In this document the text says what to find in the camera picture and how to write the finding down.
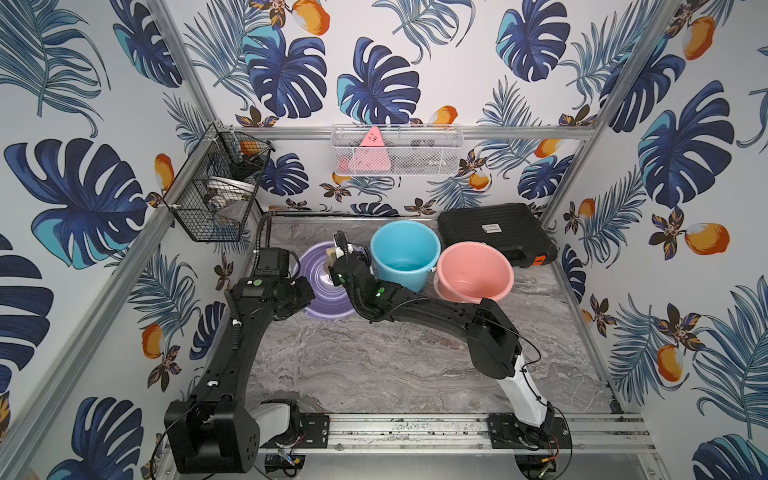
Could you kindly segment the purple plastic bucket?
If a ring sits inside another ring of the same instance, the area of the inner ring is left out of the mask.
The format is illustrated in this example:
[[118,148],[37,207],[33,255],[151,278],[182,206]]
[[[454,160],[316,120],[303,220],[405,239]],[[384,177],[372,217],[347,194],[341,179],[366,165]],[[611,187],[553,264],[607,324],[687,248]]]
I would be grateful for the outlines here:
[[330,278],[327,251],[333,248],[332,241],[320,242],[300,257],[300,275],[308,280],[315,296],[306,313],[322,320],[338,320],[355,313],[344,288],[335,286]]

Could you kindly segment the teal plastic bucket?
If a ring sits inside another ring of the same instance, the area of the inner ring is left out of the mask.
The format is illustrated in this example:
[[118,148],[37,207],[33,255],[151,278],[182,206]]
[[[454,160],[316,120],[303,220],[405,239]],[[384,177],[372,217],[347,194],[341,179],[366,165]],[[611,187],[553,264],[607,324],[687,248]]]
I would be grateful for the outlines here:
[[380,227],[370,242],[377,277],[414,292],[425,287],[441,250],[438,235],[426,225],[411,220]]

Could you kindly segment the pink plastic bucket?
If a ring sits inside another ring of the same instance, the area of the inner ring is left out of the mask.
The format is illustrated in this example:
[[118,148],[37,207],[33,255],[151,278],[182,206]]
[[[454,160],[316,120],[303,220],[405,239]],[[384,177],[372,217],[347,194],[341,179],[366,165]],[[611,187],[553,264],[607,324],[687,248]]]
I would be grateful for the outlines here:
[[480,242],[459,242],[442,251],[433,286],[443,299],[479,303],[503,299],[514,285],[514,271],[506,257]]

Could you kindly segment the yellow cleaning cloth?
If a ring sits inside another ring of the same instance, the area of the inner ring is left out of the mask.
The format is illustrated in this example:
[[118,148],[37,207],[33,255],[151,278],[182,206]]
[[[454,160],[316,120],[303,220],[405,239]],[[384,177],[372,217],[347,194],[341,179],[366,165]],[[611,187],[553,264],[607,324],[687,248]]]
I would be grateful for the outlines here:
[[328,268],[333,267],[339,256],[339,254],[337,253],[337,249],[329,248],[325,251],[325,255],[326,255],[326,266]]

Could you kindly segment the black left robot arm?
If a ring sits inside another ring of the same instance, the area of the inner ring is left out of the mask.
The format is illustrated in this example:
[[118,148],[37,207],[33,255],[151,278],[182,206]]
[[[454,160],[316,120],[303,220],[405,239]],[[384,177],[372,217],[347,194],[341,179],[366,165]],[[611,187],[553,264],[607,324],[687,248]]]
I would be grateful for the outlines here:
[[262,445],[301,437],[294,402],[268,402],[256,413],[246,407],[251,369],[268,327],[314,298],[308,280],[290,266],[296,257],[286,249],[263,248],[252,273],[226,290],[228,315],[220,321],[204,373],[189,398],[171,402],[164,416],[179,473],[246,473]]

